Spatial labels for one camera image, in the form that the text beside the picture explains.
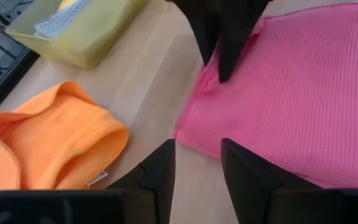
yellow container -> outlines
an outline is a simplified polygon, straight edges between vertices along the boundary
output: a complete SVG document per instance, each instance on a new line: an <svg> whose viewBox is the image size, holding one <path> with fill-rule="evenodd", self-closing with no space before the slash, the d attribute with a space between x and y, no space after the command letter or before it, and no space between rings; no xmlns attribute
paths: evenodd
<svg viewBox="0 0 358 224"><path fill-rule="evenodd" d="M90 69L99 64L148 0L92 0L52 39L35 36L34 24L56 13L62 0L36 0L6 33L48 60Z"/></svg>

pink towel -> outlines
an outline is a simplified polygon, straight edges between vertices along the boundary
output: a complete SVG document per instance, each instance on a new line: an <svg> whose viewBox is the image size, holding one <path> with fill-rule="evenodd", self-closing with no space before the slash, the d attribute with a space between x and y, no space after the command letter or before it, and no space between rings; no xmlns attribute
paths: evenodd
<svg viewBox="0 0 358 224"><path fill-rule="evenodd" d="M265 18L228 83L202 69L175 137L220 158L222 138L325 188L358 188L358 4Z"/></svg>

light wood surface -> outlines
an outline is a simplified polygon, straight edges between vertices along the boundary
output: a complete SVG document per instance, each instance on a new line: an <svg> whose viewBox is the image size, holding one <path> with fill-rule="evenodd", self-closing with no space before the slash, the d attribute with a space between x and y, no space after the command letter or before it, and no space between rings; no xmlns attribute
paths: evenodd
<svg viewBox="0 0 358 224"><path fill-rule="evenodd" d="M346 0L274 0L267 14ZM34 95L74 80L131 132L101 188L122 177L172 136L201 66L191 29L172 3L150 0L98 68L79 70L39 59L0 106L11 111ZM177 144L171 223L237 223L219 161Z"/></svg>

orange towel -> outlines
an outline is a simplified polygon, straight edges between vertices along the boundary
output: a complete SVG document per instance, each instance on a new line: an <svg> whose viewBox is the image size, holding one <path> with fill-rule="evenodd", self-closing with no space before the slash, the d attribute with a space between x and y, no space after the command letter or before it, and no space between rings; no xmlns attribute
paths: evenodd
<svg viewBox="0 0 358 224"><path fill-rule="evenodd" d="M0 114L0 189L83 189L128 136L76 83L52 87Z"/></svg>

towel tag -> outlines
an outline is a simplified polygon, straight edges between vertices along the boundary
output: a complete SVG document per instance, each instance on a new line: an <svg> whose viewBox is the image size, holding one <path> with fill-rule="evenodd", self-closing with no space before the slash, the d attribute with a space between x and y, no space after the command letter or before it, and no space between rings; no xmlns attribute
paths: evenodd
<svg viewBox="0 0 358 224"><path fill-rule="evenodd" d="M105 170L103 172L101 172L99 175L97 175L93 180L91 180L89 183L88 183L88 187L96 182L98 182L99 180L107 177L109 175L108 172L106 172Z"/></svg>

